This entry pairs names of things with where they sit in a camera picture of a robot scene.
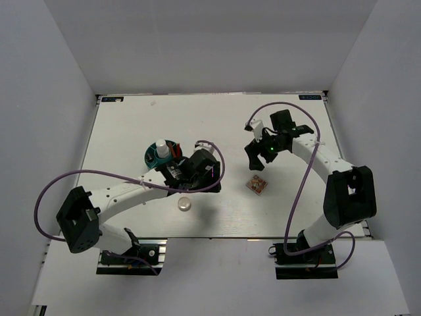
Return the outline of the red lip gloss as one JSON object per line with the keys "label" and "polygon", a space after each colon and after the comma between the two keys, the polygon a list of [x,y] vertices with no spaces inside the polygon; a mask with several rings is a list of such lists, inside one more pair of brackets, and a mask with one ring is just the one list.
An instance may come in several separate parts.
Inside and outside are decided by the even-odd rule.
{"label": "red lip gloss", "polygon": [[169,147],[169,149],[170,149],[170,152],[171,152],[172,157],[173,157],[173,158],[176,158],[176,157],[177,157],[177,155],[176,155],[176,152],[174,151],[174,147],[173,147],[173,145],[172,145],[172,144],[169,144],[169,145],[168,145],[168,147]]}
{"label": "red lip gloss", "polygon": [[176,153],[176,156],[177,157],[181,157],[182,156],[182,152],[181,152],[181,148],[180,148],[180,144],[179,143],[176,143],[176,151],[175,151],[175,153]]}

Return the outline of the eyeshadow palette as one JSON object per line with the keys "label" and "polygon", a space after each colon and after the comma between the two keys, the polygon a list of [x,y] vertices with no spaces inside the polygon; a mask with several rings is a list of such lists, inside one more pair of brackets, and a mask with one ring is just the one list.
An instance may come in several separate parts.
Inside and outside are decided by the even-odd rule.
{"label": "eyeshadow palette", "polygon": [[245,186],[250,189],[250,191],[260,196],[267,188],[268,182],[261,176],[254,174],[250,179],[248,179],[248,181],[246,181]]}

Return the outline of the white pink blue bottle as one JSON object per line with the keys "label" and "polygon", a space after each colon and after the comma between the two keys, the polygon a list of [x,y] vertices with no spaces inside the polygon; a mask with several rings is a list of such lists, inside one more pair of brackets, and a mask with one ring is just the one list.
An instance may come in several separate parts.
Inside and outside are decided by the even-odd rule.
{"label": "white pink blue bottle", "polygon": [[166,159],[170,155],[170,149],[165,139],[159,139],[155,142],[156,152],[159,159]]}

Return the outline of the small clear black-capped bottle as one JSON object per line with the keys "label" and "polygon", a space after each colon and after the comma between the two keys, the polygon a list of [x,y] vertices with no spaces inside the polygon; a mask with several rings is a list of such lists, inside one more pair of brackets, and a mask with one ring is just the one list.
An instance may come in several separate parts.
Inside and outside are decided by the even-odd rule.
{"label": "small clear black-capped bottle", "polygon": [[145,163],[147,165],[153,165],[155,163],[155,157],[153,155],[146,155],[145,156]]}

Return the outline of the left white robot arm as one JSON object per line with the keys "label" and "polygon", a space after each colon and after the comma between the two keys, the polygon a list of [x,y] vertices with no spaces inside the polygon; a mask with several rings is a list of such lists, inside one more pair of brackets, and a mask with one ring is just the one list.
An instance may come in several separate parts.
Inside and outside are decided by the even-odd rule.
{"label": "left white robot arm", "polygon": [[71,253],[98,248],[131,263],[139,255],[139,242],[128,228],[107,221],[119,213],[174,193],[218,193],[221,163],[206,149],[191,157],[177,157],[149,170],[135,180],[105,189],[70,191],[57,213],[57,222]]}

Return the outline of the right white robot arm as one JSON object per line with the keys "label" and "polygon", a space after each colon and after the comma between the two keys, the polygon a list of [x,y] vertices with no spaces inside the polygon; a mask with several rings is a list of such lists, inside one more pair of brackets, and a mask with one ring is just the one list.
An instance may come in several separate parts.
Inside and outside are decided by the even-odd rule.
{"label": "right white robot arm", "polygon": [[367,166],[356,167],[330,151],[320,139],[319,127],[297,125],[288,110],[270,116],[269,132],[261,120],[250,118],[245,130],[254,134],[246,147],[249,168],[262,171],[280,152],[288,151],[307,164],[304,178],[314,171],[325,183],[323,214],[296,239],[289,256],[313,262],[321,248],[332,243],[354,224],[377,213],[374,176]]}

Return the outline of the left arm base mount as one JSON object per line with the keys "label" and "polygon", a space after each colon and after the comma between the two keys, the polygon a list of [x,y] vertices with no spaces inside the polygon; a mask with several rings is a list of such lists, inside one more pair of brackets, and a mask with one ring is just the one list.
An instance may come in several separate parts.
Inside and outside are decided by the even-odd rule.
{"label": "left arm base mount", "polygon": [[139,247],[116,255],[101,252],[96,274],[121,276],[158,276],[163,268],[166,240],[139,239]]}

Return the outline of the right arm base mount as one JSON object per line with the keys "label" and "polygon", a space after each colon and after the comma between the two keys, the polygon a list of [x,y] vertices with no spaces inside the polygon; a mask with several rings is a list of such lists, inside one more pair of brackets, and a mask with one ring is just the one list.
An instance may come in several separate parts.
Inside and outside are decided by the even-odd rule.
{"label": "right arm base mount", "polygon": [[332,245],[303,255],[287,255],[283,243],[272,244],[268,254],[274,258],[277,280],[337,279]]}

